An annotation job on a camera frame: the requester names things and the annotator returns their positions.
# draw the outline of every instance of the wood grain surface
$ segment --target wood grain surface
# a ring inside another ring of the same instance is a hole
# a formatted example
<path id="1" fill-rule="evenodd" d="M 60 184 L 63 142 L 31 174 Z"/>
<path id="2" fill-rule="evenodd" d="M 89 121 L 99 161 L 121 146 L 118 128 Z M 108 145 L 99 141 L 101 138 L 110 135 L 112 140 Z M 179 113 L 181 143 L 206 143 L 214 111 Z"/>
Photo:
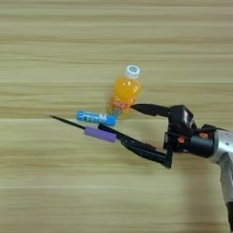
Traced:
<path id="1" fill-rule="evenodd" d="M 140 66 L 138 103 L 233 130 L 232 0 L 0 0 L 0 233 L 228 232 L 217 165 L 168 170 L 45 116 L 105 112 Z M 167 121 L 116 129 L 162 149 Z"/>

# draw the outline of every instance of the plastic bottle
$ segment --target plastic bottle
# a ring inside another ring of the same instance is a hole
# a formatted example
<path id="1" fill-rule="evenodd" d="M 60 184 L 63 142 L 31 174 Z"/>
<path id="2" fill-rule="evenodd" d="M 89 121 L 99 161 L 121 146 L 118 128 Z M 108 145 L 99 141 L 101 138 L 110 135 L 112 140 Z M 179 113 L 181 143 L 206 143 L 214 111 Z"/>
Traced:
<path id="1" fill-rule="evenodd" d="M 111 127 L 113 127 L 117 122 L 117 119 L 114 116 L 86 111 L 78 111 L 76 114 L 76 119 L 97 124 L 102 123 Z"/>
<path id="2" fill-rule="evenodd" d="M 124 76 L 120 76 L 114 87 L 114 92 L 108 107 L 108 113 L 118 119 L 126 119 L 130 115 L 130 106 L 136 101 L 140 91 L 137 78 L 140 69 L 137 66 L 128 66 Z"/>

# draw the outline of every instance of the robotic arm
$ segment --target robotic arm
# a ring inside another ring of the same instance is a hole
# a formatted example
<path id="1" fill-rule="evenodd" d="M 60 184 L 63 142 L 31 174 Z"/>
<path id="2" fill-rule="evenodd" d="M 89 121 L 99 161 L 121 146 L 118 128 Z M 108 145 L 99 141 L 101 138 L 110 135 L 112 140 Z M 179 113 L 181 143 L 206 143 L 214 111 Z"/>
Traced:
<path id="1" fill-rule="evenodd" d="M 131 108 L 146 115 L 168 118 L 163 146 L 167 153 L 159 152 L 155 147 L 128 137 L 107 126 L 100 124 L 98 128 L 115 133 L 124 147 L 167 168 L 172 166 L 174 152 L 190 153 L 219 164 L 223 196 L 228 208 L 228 222 L 233 233 L 233 132 L 210 125 L 198 128 L 193 114 L 182 105 L 166 107 L 137 104 Z"/>

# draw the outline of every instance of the bottle label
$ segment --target bottle label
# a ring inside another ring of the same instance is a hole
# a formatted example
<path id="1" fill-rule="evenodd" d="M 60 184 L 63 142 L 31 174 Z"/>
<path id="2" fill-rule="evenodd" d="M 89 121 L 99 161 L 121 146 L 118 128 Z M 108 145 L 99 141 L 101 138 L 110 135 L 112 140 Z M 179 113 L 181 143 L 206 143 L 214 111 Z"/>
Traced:
<path id="1" fill-rule="evenodd" d="M 127 114 L 130 111 L 130 106 L 135 103 L 135 99 L 123 101 L 116 94 L 113 95 L 111 106 L 114 115 L 117 117 L 120 114 Z"/>

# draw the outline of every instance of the white bottle cap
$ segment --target white bottle cap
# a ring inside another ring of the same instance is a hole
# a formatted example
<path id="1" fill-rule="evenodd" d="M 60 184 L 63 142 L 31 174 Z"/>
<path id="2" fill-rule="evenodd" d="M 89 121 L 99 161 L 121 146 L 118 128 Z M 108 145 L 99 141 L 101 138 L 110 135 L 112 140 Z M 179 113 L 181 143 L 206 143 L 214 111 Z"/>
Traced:
<path id="1" fill-rule="evenodd" d="M 137 66 L 128 66 L 126 70 L 126 77 L 130 79 L 137 79 L 140 74 L 140 69 Z"/>

